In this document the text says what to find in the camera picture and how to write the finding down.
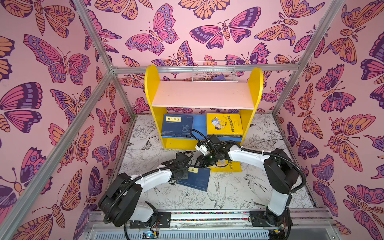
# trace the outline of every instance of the cartoon boy illustration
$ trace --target cartoon boy illustration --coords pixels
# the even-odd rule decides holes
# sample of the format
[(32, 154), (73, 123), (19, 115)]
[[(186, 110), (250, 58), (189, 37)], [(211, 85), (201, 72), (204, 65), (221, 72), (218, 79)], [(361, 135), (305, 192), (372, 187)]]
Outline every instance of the cartoon boy illustration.
[(222, 120), (217, 119), (217, 117), (212, 119), (211, 122), (217, 130), (223, 129), (226, 126), (226, 123)]

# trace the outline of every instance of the bookshelf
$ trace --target bookshelf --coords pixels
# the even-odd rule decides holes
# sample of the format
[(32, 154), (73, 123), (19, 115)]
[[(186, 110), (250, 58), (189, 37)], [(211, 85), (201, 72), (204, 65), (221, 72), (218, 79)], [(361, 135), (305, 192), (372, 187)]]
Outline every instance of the bookshelf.
[(195, 139), (161, 137), (167, 107), (239, 109), (243, 143), (263, 92), (263, 72), (254, 68), (247, 83), (161, 81), (154, 65), (145, 74), (146, 97), (164, 148), (194, 150)]

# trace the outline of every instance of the wire basket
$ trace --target wire basket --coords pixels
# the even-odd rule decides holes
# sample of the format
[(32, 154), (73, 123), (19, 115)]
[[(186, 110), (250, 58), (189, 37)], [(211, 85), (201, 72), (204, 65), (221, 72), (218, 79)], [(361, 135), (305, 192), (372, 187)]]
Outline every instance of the wire basket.
[(236, 65), (225, 65), (227, 61), (194, 61), (192, 81), (196, 82), (238, 82)]

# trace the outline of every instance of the blue book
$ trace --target blue book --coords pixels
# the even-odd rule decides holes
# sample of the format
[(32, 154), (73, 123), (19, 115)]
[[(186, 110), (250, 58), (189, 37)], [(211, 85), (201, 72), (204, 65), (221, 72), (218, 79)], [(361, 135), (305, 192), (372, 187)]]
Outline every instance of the blue book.
[(176, 183), (206, 192), (208, 189), (210, 175), (210, 168), (198, 168), (194, 169), (193, 172), (188, 171), (188, 179), (180, 179)]
[(193, 115), (164, 114), (161, 136), (191, 138)]

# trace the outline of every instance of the book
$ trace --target book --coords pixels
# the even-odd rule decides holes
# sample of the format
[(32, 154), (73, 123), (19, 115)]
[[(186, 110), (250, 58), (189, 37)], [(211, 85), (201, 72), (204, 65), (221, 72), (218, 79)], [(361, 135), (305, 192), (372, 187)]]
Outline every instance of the book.
[(191, 165), (188, 166), (188, 179), (180, 179), (176, 183), (206, 192), (208, 189), (211, 169), (193, 168)]
[(218, 166), (225, 166), (226, 167), (217, 167), (217, 166), (211, 166), (209, 167), (211, 169), (211, 172), (242, 172), (240, 162), (234, 162), (230, 161), (228, 163), (228, 160), (221, 160), (216, 163)]
[(164, 114), (161, 136), (191, 138), (193, 115)]
[(243, 137), (239, 114), (207, 113), (207, 135)]

